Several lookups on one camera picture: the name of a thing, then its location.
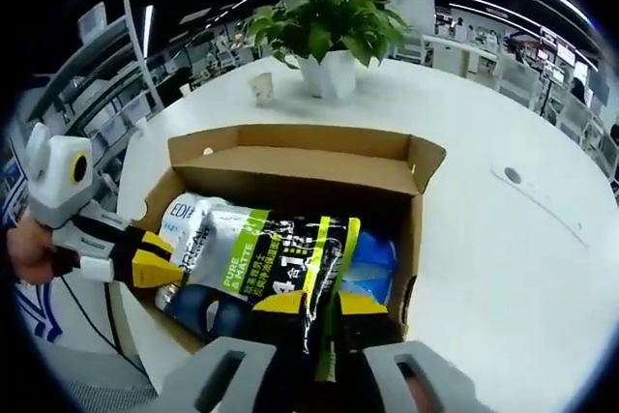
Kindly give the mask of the person's left hand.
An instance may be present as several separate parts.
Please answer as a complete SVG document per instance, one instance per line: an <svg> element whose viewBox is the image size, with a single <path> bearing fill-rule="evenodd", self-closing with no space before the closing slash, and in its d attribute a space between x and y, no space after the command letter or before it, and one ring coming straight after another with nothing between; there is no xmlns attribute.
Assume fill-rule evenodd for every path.
<svg viewBox="0 0 619 413"><path fill-rule="evenodd" d="M14 226L1 227L1 254L11 264L16 281L42 285L72 272L73 251L52 244L52 231L25 214Z"/></svg>

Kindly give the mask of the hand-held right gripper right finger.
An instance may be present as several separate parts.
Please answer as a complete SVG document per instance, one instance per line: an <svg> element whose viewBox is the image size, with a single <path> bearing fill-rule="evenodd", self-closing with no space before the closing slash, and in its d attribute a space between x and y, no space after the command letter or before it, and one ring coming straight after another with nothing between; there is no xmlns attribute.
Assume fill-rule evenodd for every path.
<svg viewBox="0 0 619 413"><path fill-rule="evenodd" d="M340 291L335 305L336 381L352 412L443 412L405 352L400 324L368 294Z"/></svg>

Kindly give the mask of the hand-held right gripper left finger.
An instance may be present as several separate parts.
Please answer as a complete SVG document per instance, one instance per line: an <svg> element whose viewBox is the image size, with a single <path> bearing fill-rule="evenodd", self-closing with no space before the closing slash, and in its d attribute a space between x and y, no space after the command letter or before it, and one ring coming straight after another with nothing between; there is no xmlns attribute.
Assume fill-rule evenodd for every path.
<svg viewBox="0 0 619 413"><path fill-rule="evenodd" d="M171 372L163 412L291 412L310 383L308 293L272 295L236 338L219 337Z"/></svg>

